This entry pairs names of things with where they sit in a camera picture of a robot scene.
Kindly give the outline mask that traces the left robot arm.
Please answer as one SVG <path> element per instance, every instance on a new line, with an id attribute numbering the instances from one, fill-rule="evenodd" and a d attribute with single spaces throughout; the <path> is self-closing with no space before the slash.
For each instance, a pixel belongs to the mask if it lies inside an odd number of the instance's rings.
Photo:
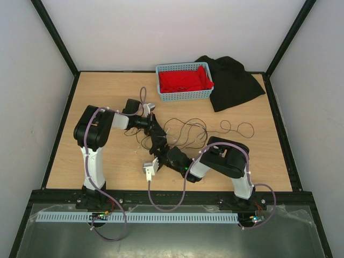
<path id="1" fill-rule="evenodd" d="M 92 191 L 88 202 L 95 208 L 102 208 L 107 202 L 107 194 L 100 191 L 105 189 L 103 175 L 103 147 L 107 143 L 110 130 L 118 128 L 129 130 L 137 128 L 151 138 L 149 150 L 155 160 L 144 167 L 158 168 L 161 159 L 160 151 L 168 148 L 166 132 L 157 122 L 153 103 L 144 104 L 135 99 L 128 99 L 122 112 L 104 107 L 88 105 L 74 128 L 73 136 L 81 148 L 84 160 L 85 179 L 83 189 Z"/>

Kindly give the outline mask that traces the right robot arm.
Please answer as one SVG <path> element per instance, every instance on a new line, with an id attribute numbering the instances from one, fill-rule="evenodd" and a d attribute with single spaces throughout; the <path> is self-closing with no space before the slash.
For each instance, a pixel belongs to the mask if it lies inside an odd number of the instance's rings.
<path id="1" fill-rule="evenodd" d="M 231 179 L 239 208 L 247 209 L 254 203 L 254 186 L 249 175 L 249 148 L 244 144 L 210 137 L 205 148 L 194 159 L 178 147 L 170 148 L 168 145 L 162 150 L 157 149 L 153 155 L 154 160 L 143 165 L 148 182 L 162 166 L 180 173 L 191 183 L 199 182 L 212 169 Z"/>

